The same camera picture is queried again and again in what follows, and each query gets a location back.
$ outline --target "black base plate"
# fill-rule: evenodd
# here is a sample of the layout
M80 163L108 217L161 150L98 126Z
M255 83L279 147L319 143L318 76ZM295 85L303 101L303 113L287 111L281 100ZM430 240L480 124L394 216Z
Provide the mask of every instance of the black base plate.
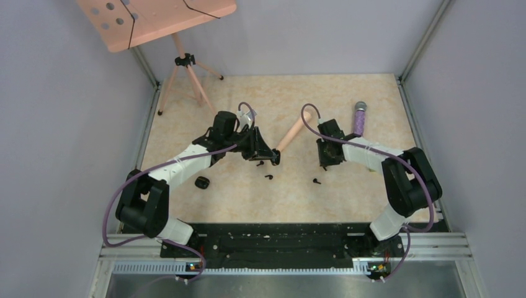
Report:
M188 245L201 252L208 268L351 268L368 223L191 224ZM390 255L400 257L398 237ZM195 257L163 243L162 258Z

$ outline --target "wooden stick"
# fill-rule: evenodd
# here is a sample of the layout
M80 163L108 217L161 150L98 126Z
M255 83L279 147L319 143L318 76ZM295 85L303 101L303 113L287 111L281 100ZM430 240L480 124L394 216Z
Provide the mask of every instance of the wooden stick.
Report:
M305 120L307 122L309 122L312 118L312 115L307 111L303 112L303 116L305 117ZM276 149L283 153L283 150L288 146L290 142L292 142L292 139L296 137L298 132L300 132L301 128L304 126L305 125L303 124L301 117L299 117L296 123L292 125L292 127L288 130L287 134L281 139Z

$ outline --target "wooden tripod leg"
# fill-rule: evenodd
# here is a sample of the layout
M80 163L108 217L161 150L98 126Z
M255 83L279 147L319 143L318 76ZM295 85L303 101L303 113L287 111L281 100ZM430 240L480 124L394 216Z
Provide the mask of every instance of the wooden tripod leg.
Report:
M210 108L212 113L214 115L217 114L217 111L215 110L214 106L212 105L212 103L210 103L210 100L208 100L208 96L205 93L203 86L201 86L201 83L199 83L199 80L197 79L197 76L195 75L194 70L191 67L188 67L187 69L188 69L188 74L190 75L190 80L194 81L194 83L197 85L197 87L199 88L199 91L201 92L201 95L203 96L205 102L208 104L208 107Z
M197 86L199 84L199 86L201 85L201 83L199 83L199 80L196 81L194 79L192 79L192 75L190 74L190 70L192 70L192 67L189 65L187 67L185 67L186 69L186 74L188 75L188 78L190 79L190 83L192 84L192 89L194 90L194 95L195 95L195 100L197 101L198 104L203 104L203 100L201 98L201 94L199 92L199 87Z
M176 49L179 52L179 58L184 59L185 58L185 52L184 47L182 46L181 39L179 38L177 33L172 34L172 38L174 40L174 43L176 45ZM192 80L192 77L190 76L190 71L188 69L191 68L191 66L187 66L186 68L186 74L188 75L188 78L190 78L190 83L192 83L192 89L194 90L195 100L201 104L203 101L201 100L201 94L199 93L199 87L197 87L196 82Z
M170 81L168 82L168 86L165 86L166 89L164 90L163 98L161 99L161 107L159 107L159 110L157 111L157 115L159 116L163 114L164 106L168 101L168 94L170 94L170 89L172 88L172 84L174 83L174 80L177 76L178 68L179 66L177 65L176 67L174 67L174 71L172 72L172 76L170 77Z
M197 64L199 67L203 68L206 71L209 71L211 74L215 75L218 79L223 80L225 77L220 75L217 71L211 69L207 65L204 65L203 63L196 61L195 64Z

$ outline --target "black clip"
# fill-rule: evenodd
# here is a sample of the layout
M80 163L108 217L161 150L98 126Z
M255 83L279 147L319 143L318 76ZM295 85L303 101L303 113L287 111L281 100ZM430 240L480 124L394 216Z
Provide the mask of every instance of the black clip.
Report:
M184 58L181 58L181 57L176 58L177 66L188 67L191 64L195 65L195 57L193 55L190 55L189 53L185 53Z

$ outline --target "pink table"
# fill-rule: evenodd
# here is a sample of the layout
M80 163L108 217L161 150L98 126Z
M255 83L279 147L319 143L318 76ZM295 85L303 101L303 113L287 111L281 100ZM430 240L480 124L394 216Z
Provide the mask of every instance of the pink table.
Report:
M119 52L157 38L172 35L177 51L185 58L185 51L177 32L215 20L236 10L235 0L77 0L88 19L93 23L110 52ZM220 79L223 76L196 60L201 66ZM191 65L186 72L194 88L195 99L201 96L215 114L203 87L195 76ZM177 67L170 78L172 86ZM161 99L158 114L163 113L169 88Z

